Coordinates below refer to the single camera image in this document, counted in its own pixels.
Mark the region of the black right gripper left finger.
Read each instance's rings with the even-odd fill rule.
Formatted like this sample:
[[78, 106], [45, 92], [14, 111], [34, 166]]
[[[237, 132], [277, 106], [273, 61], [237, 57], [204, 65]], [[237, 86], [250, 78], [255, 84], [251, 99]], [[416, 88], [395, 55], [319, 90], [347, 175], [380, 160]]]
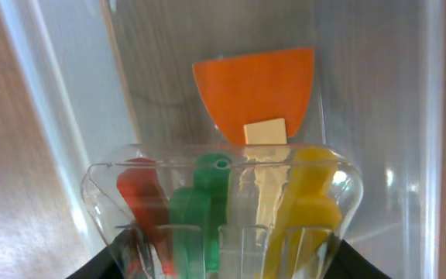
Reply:
[[135, 274], [137, 264], [132, 249], [135, 236], [133, 229], [123, 230], [112, 243], [67, 279], [123, 279]]

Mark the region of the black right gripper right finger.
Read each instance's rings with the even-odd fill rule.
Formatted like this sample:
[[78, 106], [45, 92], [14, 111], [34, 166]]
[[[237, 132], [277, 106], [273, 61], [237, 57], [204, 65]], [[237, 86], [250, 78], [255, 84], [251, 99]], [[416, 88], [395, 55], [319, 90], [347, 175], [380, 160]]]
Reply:
[[390, 277], [342, 240], [324, 279], [390, 279]]

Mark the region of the clear case of screwdrivers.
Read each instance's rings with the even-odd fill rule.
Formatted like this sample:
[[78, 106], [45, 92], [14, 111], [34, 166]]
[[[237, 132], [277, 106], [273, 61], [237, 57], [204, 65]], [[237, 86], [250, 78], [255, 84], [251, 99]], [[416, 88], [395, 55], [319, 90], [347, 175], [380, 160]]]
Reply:
[[322, 145], [130, 145], [81, 197], [121, 278], [323, 278], [363, 196]]

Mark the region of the orange scraper with wooden handle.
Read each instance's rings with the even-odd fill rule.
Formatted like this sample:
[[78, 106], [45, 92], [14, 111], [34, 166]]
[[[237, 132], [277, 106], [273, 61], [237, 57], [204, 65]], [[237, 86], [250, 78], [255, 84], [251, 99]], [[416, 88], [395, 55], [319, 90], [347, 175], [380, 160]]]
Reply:
[[210, 117], [232, 144], [246, 144], [245, 128], [280, 120], [286, 140], [297, 135], [314, 83], [314, 49], [295, 48], [204, 60], [194, 80]]

